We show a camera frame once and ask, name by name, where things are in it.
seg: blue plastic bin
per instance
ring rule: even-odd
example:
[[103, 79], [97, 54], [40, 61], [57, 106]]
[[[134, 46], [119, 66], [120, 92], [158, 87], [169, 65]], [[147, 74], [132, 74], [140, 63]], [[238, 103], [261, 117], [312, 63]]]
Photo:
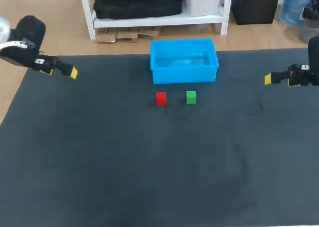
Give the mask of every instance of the blue plastic bin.
[[151, 43], [154, 84], [215, 82], [218, 67], [212, 39], [157, 40]]

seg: green cube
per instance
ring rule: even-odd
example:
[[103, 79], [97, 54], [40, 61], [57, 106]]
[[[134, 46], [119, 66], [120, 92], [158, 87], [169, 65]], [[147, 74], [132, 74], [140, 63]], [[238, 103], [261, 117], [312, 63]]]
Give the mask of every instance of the green cube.
[[196, 104], [196, 91], [187, 91], [186, 92], [186, 103], [187, 104]]

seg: red cube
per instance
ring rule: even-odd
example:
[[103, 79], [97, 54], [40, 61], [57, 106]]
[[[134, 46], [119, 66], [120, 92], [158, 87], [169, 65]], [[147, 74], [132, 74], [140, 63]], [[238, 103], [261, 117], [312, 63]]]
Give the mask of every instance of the red cube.
[[156, 104], [162, 107], [167, 105], [166, 92], [156, 92]]

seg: white shelf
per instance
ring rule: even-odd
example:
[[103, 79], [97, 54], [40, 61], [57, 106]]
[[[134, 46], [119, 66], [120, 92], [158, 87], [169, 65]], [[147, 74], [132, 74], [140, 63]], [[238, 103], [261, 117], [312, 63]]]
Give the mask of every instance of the white shelf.
[[221, 23], [221, 35], [227, 34], [231, 0], [224, 0], [224, 5], [220, 5], [219, 14], [191, 17], [188, 11], [183, 8], [179, 15], [166, 17], [154, 17], [143, 19], [97, 19], [95, 11], [91, 13], [90, 0], [82, 0], [83, 10], [88, 26], [91, 40], [95, 40], [95, 28], [118, 28], [118, 27], [143, 27], [143, 26], [166, 26], [166, 25], [186, 25], [186, 24], [210, 24]]
[[219, 8], [219, 14], [191, 17], [186, 8], [178, 15], [143, 18], [143, 19], [97, 19], [95, 11], [92, 14], [95, 28], [113, 27], [143, 27], [143, 26], [166, 26], [183, 24], [209, 24], [223, 22], [223, 8]]

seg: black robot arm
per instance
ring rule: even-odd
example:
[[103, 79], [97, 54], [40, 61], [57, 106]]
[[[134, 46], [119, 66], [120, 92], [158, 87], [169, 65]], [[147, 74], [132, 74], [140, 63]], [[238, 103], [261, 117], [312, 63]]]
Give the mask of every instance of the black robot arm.
[[0, 16], [0, 58], [48, 75], [58, 69], [63, 75], [76, 79], [78, 72], [73, 65], [55, 56], [40, 54], [44, 36], [45, 24], [34, 16], [21, 19], [16, 29], [11, 29], [10, 23]]
[[272, 72], [265, 76], [265, 84], [277, 84], [288, 79], [289, 86], [319, 86], [319, 36], [308, 44], [309, 65], [293, 64], [283, 72]]

